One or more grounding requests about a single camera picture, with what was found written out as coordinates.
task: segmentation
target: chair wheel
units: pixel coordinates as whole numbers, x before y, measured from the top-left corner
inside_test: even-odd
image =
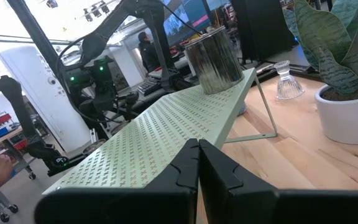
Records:
[[[29,175],[29,178],[30,178],[30,180],[35,180],[35,178],[37,178],[37,176],[34,173],[31,173]]]
[[[7,209],[9,209],[12,213],[17,213],[19,211],[17,205],[10,205]]]
[[[9,215],[6,213],[0,214],[0,219],[2,222],[9,222]]]

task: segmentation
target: white pot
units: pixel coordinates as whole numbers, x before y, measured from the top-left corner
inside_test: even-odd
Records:
[[[358,100],[324,100],[320,94],[328,88],[325,85],[315,94],[324,134],[337,142],[358,144]]]

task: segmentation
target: keyboard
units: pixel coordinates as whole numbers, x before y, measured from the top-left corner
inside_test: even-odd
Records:
[[[140,86],[137,87],[137,91],[139,91],[139,93],[144,96],[154,93],[159,89],[161,89],[160,80],[154,78],[149,78],[148,80],[145,80],[142,84],[140,84]]]

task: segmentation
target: potted plant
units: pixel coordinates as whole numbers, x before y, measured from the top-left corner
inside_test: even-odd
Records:
[[[295,0],[284,10],[288,28],[327,85],[316,94],[323,131],[332,140],[358,144],[358,0],[336,0],[331,12]]]

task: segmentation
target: metal shelf leg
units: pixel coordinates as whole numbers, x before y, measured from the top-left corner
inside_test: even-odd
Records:
[[[256,82],[256,85],[258,86],[260,95],[262,96],[262,99],[263,99],[263,101],[264,101],[264,104],[265,104],[265,107],[266,107],[268,116],[269,116],[269,118],[270,118],[270,121],[272,122],[273,129],[274,129],[274,133],[257,134],[257,135],[253,135],[253,136],[244,136],[244,137],[226,139],[226,142],[225,142],[225,143],[251,141],[251,140],[256,140],[256,139],[266,139],[266,138],[274,138],[274,137],[277,137],[277,127],[276,127],[276,124],[274,123],[274,119],[273,119],[273,116],[272,116],[272,112],[270,112],[269,106],[268,106],[267,101],[266,101],[266,97],[265,97],[265,95],[264,95],[264,92],[263,92],[263,90],[262,90],[262,87],[260,86],[258,77],[255,77],[255,82]]]

